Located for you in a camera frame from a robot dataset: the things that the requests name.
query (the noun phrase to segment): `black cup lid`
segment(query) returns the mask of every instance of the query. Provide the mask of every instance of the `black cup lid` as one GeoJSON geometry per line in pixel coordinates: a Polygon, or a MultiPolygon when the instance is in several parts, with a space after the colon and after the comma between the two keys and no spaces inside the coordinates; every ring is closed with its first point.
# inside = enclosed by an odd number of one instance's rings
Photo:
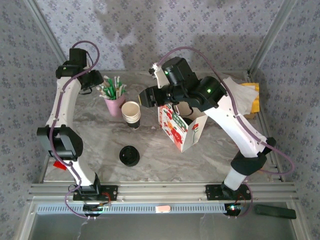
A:
{"type": "Polygon", "coordinates": [[[133,167],[139,162],[140,154],[134,146],[125,146],[121,149],[119,158],[124,165],[133,167]]]}

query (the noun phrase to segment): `patterned wallpaper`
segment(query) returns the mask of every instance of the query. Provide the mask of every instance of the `patterned wallpaper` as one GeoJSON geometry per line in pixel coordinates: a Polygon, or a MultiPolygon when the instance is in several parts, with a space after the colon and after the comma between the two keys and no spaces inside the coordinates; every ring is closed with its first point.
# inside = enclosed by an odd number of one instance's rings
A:
{"type": "Polygon", "coordinates": [[[0,9],[0,239],[11,240],[44,163],[36,131],[53,105],[58,61],[22,0],[0,9]]]}
{"type": "MultiPolygon", "coordinates": [[[[218,69],[246,70],[282,0],[38,0],[37,3],[66,55],[76,41],[98,43],[100,70],[147,70],[169,50],[181,46],[206,53],[218,69]]],[[[197,55],[182,53],[192,69],[208,69],[197,55]]]]}
{"type": "Polygon", "coordinates": [[[296,162],[296,182],[320,239],[320,3],[298,0],[256,75],[270,128],[296,162]]]}

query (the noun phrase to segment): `red tag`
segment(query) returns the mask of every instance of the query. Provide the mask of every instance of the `red tag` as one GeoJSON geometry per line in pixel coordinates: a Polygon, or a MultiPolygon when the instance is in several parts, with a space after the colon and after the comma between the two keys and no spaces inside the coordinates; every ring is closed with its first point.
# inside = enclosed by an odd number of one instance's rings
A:
{"type": "Polygon", "coordinates": [[[65,165],[63,165],[61,162],[59,162],[59,161],[55,161],[53,166],[55,166],[58,169],[63,169],[63,170],[67,169],[67,167],[65,165]]]}

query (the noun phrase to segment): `purple cable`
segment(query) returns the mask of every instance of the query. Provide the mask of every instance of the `purple cable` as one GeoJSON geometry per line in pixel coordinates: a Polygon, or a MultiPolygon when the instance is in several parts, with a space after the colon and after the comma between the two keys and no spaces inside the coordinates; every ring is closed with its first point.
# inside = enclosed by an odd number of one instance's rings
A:
{"type": "Polygon", "coordinates": [[[225,82],[222,80],[222,78],[220,77],[220,75],[218,74],[218,72],[215,70],[214,66],[211,64],[211,62],[209,61],[209,59],[202,53],[200,52],[199,50],[193,48],[193,47],[190,47],[190,46],[181,46],[181,47],[177,47],[171,51],[169,51],[166,55],[164,55],[161,60],[157,63],[157,66],[160,66],[164,61],[165,59],[172,53],[178,51],[178,50],[184,50],[184,49],[188,49],[188,50],[192,50],[196,53],[198,53],[201,57],[203,57],[203,59],[206,61],[206,63],[209,65],[209,67],[211,68],[211,70],[214,72],[214,74],[218,77],[218,79],[220,80],[221,84],[224,86],[224,88],[226,89],[226,91],[228,92],[229,96],[230,96],[230,99],[231,99],[231,104],[232,104],[232,107],[234,109],[234,115],[236,116],[236,119],[238,120],[238,122],[240,123],[240,125],[244,128],[244,130],[254,139],[256,140],[258,143],[264,145],[265,147],[273,150],[274,152],[276,152],[277,154],[283,156],[285,159],[287,159],[289,161],[289,163],[291,164],[291,169],[289,171],[286,171],[286,172],[280,172],[280,173],[276,173],[276,172],[271,172],[271,171],[266,171],[266,170],[260,170],[261,172],[264,172],[264,173],[267,173],[267,174],[271,174],[271,175],[288,175],[288,174],[291,174],[294,172],[295,170],[295,164],[294,162],[292,161],[292,159],[287,156],[286,154],[284,154],[282,151],[280,151],[279,149],[276,149],[275,147],[267,144],[266,142],[263,142],[261,141],[260,138],[258,138],[252,131],[250,131],[249,128],[247,128],[247,126],[245,125],[245,123],[242,121],[242,119],[238,116],[238,109],[237,109],[237,106],[236,106],[236,101],[235,101],[235,98],[234,96],[232,95],[229,87],[225,84],[225,82]]]}
{"type": "Polygon", "coordinates": [[[57,160],[58,160],[61,164],[63,164],[64,166],[70,167],[70,170],[74,173],[74,175],[77,177],[77,179],[78,179],[78,181],[79,181],[78,185],[77,185],[75,188],[73,188],[73,189],[71,189],[70,191],[68,191],[67,194],[64,196],[64,203],[65,203],[65,205],[67,206],[67,208],[68,208],[71,212],[73,212],[75,215],[77,215],[77,216],[80,217],[80,218],[87,219],[86,216],[82,216],[81,214],[75,212],[75,211],[68,205],[68,203],[67,203],[68,195],[69,195],[70,193],[74,192],[75,190],[78,190],[78,189],[80,188],[80,186],[81,186],[81,182],[82,182],[82,181],[81,181],[81,177],[79,176],[79,174],[77,173],[77,171],[73,168],[73,163],[72,163],[72,162],[66,163],[66,162],[64,162],[64,161],[59,157],[59,155],[58,155],[58,153],[57,153],[57,151],[56,151],[56,149],[55,149],[55,145],[54,145],[54,141],[53,141],[54,128],[55,128],[55,126],[56,126],[57,119],[58,119],[58,116],[59,116],[59,111],[60,111],[60,107],[61,107],[62,97],[63,97],[63,94],[65,93],[65,90],[66,90],[67,86],[68,86],[73,80],[75,80],[75,79],[77,79],[78,77],[80,77],[80,76],[86,74],[87,72],[91,71],[91,69],[93,69],[93,68],[97,65],[97,63],[98,63],[98,61],[99,61],[99,58],[100,58],[100,51],[99,51],[98,47],[97,47],[93,42],[91,42],[91,41],[87,41],[87,40],[78,41],[78,42],[76,42],[76,43],[72,46],[72,48],[74,48],[74,47],[77,46],[78,44],[82,44],[82,43],[91,44],[92,46],[95,47],[96,52],[97,52],[96,60],[95,60],[95,62],[92,64],[92,66],[90,66],[90,67],[87,68],[86,70],[84,70],[84,71],[82,71],[82,72],[74,75],[73,77],[71,77],[71,78],[63,85],[62,91],[60,92],[60,95],[59,95],[58,103],[57,103],[57,105],[56,105],[56,111],[55,111],[55,115],[54,115],[54,118],[55,118],[55,119],[53,120],[52,126],[51,126],[51,128],[50,128],[49,141],[50,141],[50,146],[51,146],[51,149],[52,149],[52,153],[53,153],[53,155],[55,156],[55,159],[57,159],[57,160]]]}

